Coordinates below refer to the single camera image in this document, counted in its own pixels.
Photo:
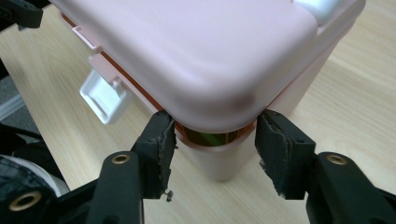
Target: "white plastic clip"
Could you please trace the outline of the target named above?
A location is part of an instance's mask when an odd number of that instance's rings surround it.
[[[81,26],[76,26],[72,28],[73,33],[75,33],[90,49],[94,54],[100,53],[102,47],[96,42],[96,40],[89,36]]]
[[[340,0],[294,0],[294,4],[308,10],[321,25],[330,18]]]
[[[113,80],[110,85],[95,69],[79,92],[104,124],[117,120],[132,100],[132,94],[123,88],[120,80]]]

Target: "light wood surface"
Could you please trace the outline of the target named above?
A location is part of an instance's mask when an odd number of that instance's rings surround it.
[[[317,152],[353,159],[379,188],[396,193],[396,2],[369,0],[290,116]],[[0,34],[0,57],[43,134],[67,184],[99,175],[103,159],[129,150],[149,116],[138,102],[104,126],[78,90],[90,72],[87,48],[45,10],[39,30]],[[174,201],[145,201],[147,223],[308,223],[304,202],[276,195],[255,156],[227,182],[208,180],[177,151]]]

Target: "black cable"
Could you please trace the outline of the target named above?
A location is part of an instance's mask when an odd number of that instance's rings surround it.
[[[7,133],[17,133],[17,134],[21,134],[24,136],[35,138],[37,140],[44,140],[43,137],[38,133],[32,133],[32,132],[26,131],[24,129],[11,127],[11,126],[8,126],[8,125],[2,124],[2,123],[0,123],[0,131],[7,132]]]

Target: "brass insert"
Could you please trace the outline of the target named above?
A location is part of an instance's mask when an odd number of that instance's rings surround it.
[[[131,157],[128,155],[120,154],[118,156],[115,156],[113,159],[111,159],[111,161],[114,164],[123,164],[123,163],[129,161],[130,159],[131,159]]]
[[[347,165],[347,160],[340,156],[331,154],[331,155],[328,155],[326,158],[328,161],[335,163],[337,165]]]
[[[40,199],[41,193],[38,191],[32,191],[22,194],[9,205],[9,210],[13,212],[23,211],[38,203]]]

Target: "white latch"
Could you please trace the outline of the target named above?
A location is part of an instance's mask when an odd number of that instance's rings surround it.
[[[91,70],[79,92],[104,124],[117,120],[132,100],[132,94],[119,79],[109,84],[95,69]]]
[[[330,18],[340,0],[294,0],[293,3],[308,10],[321,25]]]

